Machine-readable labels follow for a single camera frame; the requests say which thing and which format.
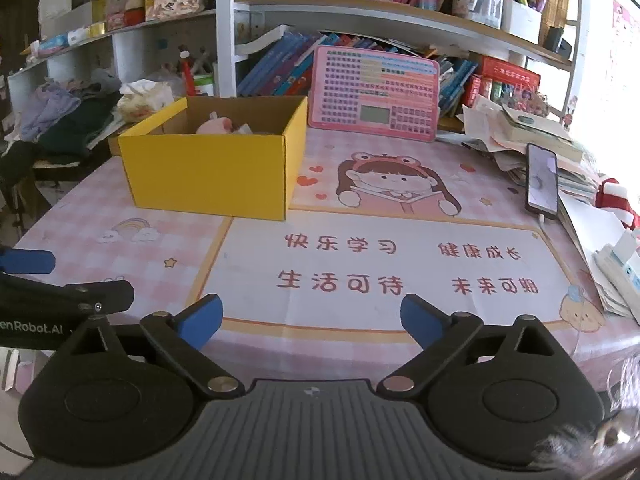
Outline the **red white plush toy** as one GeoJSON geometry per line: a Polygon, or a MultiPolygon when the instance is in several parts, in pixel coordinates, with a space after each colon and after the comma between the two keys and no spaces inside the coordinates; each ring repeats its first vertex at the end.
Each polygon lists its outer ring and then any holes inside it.
{"type": "Polygon", "coordinates": [[[596,207],[614,214],[627,229],[639,227],[639,215],[631,206],[626,188],[614,178],[601,182],[596,195],[596,207]]]}

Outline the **black smartphone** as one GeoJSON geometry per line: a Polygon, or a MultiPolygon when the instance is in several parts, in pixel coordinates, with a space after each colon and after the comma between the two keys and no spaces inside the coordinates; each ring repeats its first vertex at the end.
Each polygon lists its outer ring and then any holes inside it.
{"type": "Polygon", "coordinates": [[[555,219],[559,210],[558,161],[555,152],[537,144],[526,146],[525,207],[532,214],[555,219]]]}

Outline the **stack of papers and books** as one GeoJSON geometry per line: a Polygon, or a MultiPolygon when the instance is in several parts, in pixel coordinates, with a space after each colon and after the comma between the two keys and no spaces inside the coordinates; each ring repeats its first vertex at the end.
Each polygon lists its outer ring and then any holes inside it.
{"type": "MultiPolygon", "coordinates": [[[[584,151],[563,130],[549,119],[500,107],[479,96],[477,107],[463,107],[465,135],[482,142],[486,151],[499,155],[518,152],[526,157],[526,146],[537,144],[555,152],[558,161],[559,219],[588,266],[603,307],[608,312],[634,318],[622,296],[599,269],[596,252],[603,246],[614,246],[625,228],[614,214],[597,208],[585,200],[582,192],[594,190],[594,173],[582,163],[584,151]]],[[[526,181],[526,164],[519,166],[520,177],[526,181]]]]}

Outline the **pile of clothes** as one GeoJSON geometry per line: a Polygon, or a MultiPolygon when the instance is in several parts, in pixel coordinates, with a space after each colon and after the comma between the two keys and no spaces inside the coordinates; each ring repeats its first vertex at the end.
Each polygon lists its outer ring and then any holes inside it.
{"type": "Polygon", "coordinates": [[[87,81],[40,84],[1,149],[2,190],[14,188],[40,160],[63,165],[88,157],[91,142],[114,122],[120,88],[103,68],[87,81]]]}

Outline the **alphabet wall poster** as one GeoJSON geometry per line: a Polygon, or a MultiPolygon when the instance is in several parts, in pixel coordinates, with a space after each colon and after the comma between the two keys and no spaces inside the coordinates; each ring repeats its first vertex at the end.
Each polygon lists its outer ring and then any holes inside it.
{"type": "Polygon", "coordinates": [[[616,37],[626,35],[632,29],[629,11],[617,0],[613,0],[612,29],[616,37]]]}

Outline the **white power strip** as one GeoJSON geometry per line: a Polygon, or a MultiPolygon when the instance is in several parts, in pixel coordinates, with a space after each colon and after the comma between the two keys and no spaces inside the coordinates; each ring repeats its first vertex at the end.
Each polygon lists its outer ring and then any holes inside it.
{"type": "Polygon", "coordinates": [[[606,244],[594,256],[633,315],[639,314],[639,230],[626,230],[618,242],[606,244]]]}

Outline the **pink cartoon desk mat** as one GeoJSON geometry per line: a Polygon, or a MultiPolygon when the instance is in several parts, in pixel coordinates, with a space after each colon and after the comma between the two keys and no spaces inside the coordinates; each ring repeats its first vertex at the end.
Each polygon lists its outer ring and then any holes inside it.
{"type": "Polygon", "coordinates": [[[601,310],[562,226],[446,143],[311,131],[282,221],[138,208],[112,158],[21,246],[54,253],[53,284],[128,281],[130,321],[219,296],[206,349],[243,380],[384,377],[418,350],[400,325],[408,294],[488,324],[535,315],[596,384],[639,349],[638,324],[601,310]]]}

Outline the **white pen holder box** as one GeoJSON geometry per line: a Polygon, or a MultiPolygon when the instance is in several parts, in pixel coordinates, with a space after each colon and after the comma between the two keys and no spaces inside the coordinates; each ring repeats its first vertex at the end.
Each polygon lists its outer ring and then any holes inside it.
{"type": "Polygon", "coordinates": [[[540,12],[516,0],[504,0],[500,26],[504,32],[536,44],[540,24],[540,12]]]}

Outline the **tissue pack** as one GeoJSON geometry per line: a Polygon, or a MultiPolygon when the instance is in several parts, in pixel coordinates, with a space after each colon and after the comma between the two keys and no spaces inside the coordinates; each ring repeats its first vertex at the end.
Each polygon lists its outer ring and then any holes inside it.
{"type": "Polygon", "coordinates": [[[165,81],[139,79],[120,87],[116,107],[127,124],[142,122],[174,102],[174,94],[165,81]]]}

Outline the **pink keyboard learning tablet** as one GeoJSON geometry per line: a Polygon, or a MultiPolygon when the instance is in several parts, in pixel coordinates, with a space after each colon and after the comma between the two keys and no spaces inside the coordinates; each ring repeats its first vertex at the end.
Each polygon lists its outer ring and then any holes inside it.
{"type": "Polygon", "coordinates": [[[433,142],[438,97],[439,65],[429,58],[321,46],[314,55],[308,125],[433,142]]]}

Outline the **red dictionary book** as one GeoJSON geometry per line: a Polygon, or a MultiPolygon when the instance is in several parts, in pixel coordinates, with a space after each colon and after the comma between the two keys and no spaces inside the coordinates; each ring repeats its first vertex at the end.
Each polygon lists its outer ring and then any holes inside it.
{"type": "Polygon", "coordinates": [[[484,55],[477,59],[477,63],[477,73],[481,77],[533,91],[539,88],[540,76],[524,67],[484,55]]]}

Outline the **yellow cardboard box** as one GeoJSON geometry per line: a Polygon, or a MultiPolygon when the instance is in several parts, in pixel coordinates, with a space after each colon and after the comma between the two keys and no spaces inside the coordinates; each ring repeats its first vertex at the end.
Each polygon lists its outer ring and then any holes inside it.
{"type": "Polygon", "coordinates": [[[118,138],[134,203],[140,208],[283,220],[305,154],[303,96],[173,102],[118,138]],[[197,134],[215,112],[233,132],[197,134]]]}

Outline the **white bookshelf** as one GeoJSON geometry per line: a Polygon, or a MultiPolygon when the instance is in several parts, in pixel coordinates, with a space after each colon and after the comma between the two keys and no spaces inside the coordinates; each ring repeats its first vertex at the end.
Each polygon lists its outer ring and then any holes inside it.
{"type": "Polygon", "coordinates": [[[521,66],[534,60],[567,74],[562,87],[567,99],[577,92],[575,60],[464,18],[380,0],[216,0],[212,10],[116,29],[23,68],[9,76],[11,104],[22,110],[44,78],[84,79],[101,65],[123,82],[140,79],[171,58],[170,49],[157,45],[164,37],[212,48],[218,63],[217,96],[230,98],[236,93],[236,66],[267,47],[280,26],[375,36],[459,56],[475,52],[521,66]]]}

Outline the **pink plush toy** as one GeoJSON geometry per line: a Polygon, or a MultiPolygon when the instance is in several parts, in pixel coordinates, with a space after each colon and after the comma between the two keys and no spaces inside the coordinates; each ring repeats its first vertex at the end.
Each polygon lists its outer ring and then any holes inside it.
{"type": "Polygon", "coordinates": [[[227,134],[232,132],[232,120],[228,117],[218,116],[215,112],[211,112],[206,122],[203,122],[196,129],[197,134],[227,134]]]}

